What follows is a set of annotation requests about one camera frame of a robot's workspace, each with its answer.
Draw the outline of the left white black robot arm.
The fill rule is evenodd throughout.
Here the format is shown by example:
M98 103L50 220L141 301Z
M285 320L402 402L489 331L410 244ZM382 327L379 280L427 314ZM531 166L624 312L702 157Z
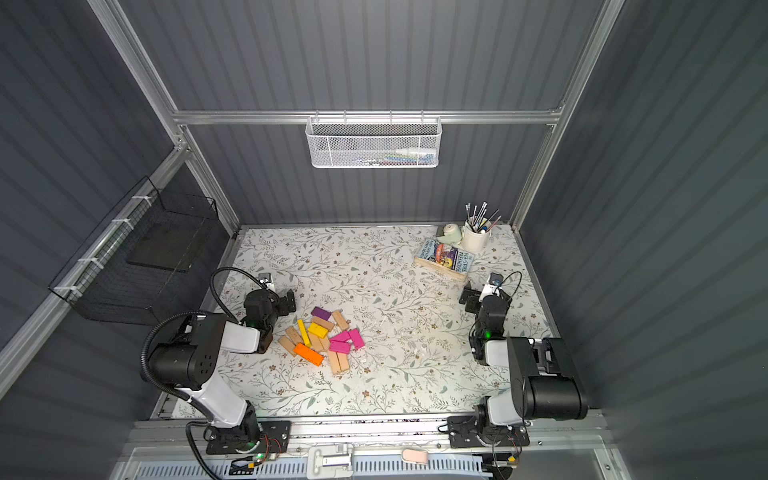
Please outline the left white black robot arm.
M216 277L230 272L256 285L244 297L242 318L227 307L216 287ZM221 311L182 312L153 327L140 353L141 376L204 416L185 428L191 444L195 443L192 429L199 427L209 455L265 455L274 436L260 425L253 404L235 393L218 373L217 361L221 352L266 353L277 320L296 311L295 293L291 289L276 292L269 273L255 276L231 266L212 272L209 291Z

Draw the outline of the orange block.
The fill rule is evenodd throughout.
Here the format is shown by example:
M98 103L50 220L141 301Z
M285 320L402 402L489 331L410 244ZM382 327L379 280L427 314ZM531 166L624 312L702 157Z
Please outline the orange block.
M315 366L321 366L324 361L324 357L321 354L304 344L297 344L294 347L293 352Z

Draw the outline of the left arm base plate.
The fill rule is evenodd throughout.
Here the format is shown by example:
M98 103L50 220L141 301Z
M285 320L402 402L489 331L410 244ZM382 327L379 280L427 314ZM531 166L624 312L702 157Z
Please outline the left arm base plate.
M257 426L229 429L206 427L203 438L208 455L268 455L284 453L288 448L292 423L289 421L260 421Z

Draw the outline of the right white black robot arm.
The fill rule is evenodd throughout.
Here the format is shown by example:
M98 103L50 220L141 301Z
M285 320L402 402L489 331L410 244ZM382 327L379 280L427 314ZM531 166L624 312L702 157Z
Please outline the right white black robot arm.
M589 411L585 390L561 338L506 336L504 322L512 296L497 285L476 290L466 284L459 304L474 315L468 334L474 360L503 368L509 387L475 407L475 431L518 427L527 420L581 420Z

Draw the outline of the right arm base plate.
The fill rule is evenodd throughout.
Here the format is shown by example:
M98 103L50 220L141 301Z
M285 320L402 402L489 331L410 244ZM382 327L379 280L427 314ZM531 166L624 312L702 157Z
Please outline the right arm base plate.
M480 425L474 415L450 416L447 419L447 435L454 449L519 449L530 445L528 433L522 426Z

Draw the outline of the natural wood block long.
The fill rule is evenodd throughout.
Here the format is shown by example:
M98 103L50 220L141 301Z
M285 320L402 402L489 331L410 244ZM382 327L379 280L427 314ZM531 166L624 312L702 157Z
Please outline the natural wood block long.
M341 331L347 331L350 328L348 321L339 310L332 312L332 318Z

